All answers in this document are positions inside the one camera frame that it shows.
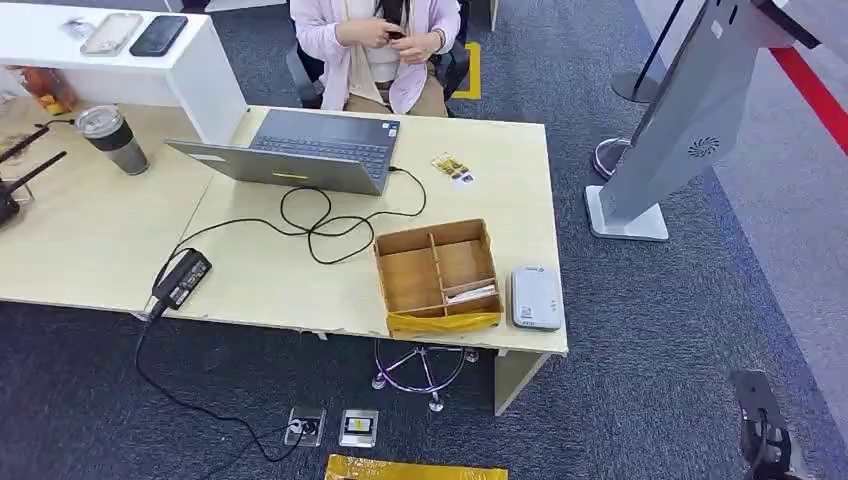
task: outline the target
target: pink jacket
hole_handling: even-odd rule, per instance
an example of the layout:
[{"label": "pink jacket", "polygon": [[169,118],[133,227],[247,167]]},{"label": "pink jacket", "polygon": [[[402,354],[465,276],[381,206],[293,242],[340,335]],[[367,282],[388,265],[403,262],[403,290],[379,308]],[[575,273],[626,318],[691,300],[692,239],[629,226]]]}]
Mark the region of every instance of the pink jacket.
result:
[{"label": "pink jacket", "polygon": [[[309,56],[324,61],[325,110],[342,110],[348,97],[350,52],[336,39],[336,24],[341,22],[342,2],[346,0],[291,0],[291,16],[297,29],[297,40]],[[459,2],[457,0],[412,0],[415,10],[414,34],[440,29],[445,33],[445,45],[437,53],[453,47],[459,32]],[[426,65],[398,67],[397,79],[389,89],[389,103],[398,114],[408,112],[424,88]]]}]

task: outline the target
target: hand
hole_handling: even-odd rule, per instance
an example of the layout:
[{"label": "hand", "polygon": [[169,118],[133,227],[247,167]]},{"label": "hand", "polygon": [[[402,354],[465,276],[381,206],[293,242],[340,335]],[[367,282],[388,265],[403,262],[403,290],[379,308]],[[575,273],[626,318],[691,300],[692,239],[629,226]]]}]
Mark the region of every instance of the hand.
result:
[{"label": "hand", "polygon": [[345,47],[361,43],[368,48],[381,48],[389,43],[389,32],[403,33],[403,29],[377,17],[348,20],[336,26],[336,39]]},{"label": "hand", "polygon": [[408,65],[425,63],[442,48],[442,35],[438,32],[412,35],[410,37],[392,40],[392,48],[400,53],[400,62]]}]

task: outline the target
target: floor socket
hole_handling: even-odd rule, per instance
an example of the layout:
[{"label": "floor socket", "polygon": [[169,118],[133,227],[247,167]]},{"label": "floor socket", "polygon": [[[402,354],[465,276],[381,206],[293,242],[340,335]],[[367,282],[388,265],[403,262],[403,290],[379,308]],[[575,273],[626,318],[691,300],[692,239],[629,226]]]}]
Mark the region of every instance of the floor socket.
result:
[{"label": "floor socket", "polygon": [[289,424],[295,420],[300,420],[303,425],[303,435],[294,432],[291,429],[286,430],[286,437],[283,441],[286,445],[295,445],[299,447],[317,447],[321,445],[321,435],[324,433],[324,420],[327,417],[327,411],[323,408],[304,408],[294,407],[289,414]]},{"label": "floor socket", "polygon": [[339,429],[339,445],[342,447],[371,448],[377,443],[376,410],[345,410]]}]

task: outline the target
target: ventilation grille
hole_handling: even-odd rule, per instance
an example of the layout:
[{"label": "ventilation grille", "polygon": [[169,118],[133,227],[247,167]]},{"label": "ventilation grille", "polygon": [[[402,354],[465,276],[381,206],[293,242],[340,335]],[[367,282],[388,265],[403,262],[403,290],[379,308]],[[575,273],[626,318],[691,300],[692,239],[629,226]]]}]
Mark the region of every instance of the ventilation grille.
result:
[{"label": "ventilation grille", "polygon": [[689,156],[691,158],[709,157],[718,149],[721,143],[715,137],[702,137],[689,147]]}]

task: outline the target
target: laptop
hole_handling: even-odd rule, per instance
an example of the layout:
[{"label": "laptop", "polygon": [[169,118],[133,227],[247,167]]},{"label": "laptop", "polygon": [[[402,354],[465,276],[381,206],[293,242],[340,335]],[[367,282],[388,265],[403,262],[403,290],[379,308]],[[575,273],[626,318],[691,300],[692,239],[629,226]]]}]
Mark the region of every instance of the laptop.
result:
[{"label": "laptop", "polygon": [[244,182],[381,195],[400,122],[271,110],[248,148],[166,140]]}]

